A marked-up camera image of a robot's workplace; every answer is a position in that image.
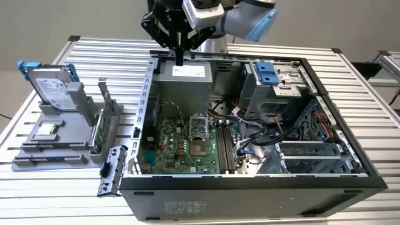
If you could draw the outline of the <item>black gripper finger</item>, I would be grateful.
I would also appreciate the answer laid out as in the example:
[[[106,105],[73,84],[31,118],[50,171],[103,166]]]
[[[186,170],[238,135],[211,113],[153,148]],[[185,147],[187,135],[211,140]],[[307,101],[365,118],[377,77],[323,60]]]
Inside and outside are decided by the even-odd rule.
[[[146,14],[142,19],[142,27],[153,37],[153,39],[159,43],[163,48],[169,48],[175,51],[175,63],[177,66],[181,65],[181,45],[178,39],[178,33],[171,31],[169,34],[162,30],[157,22],[157,17],[154,14]]]
[[[185,52],[191,49],[197,49],[203,42],[213,36],[217,32],[217,27],[207,27],[202,29],[197,34],[189,37],[190,30],[186,29],[181,33],[181,65],[183,66],[185,62]]]

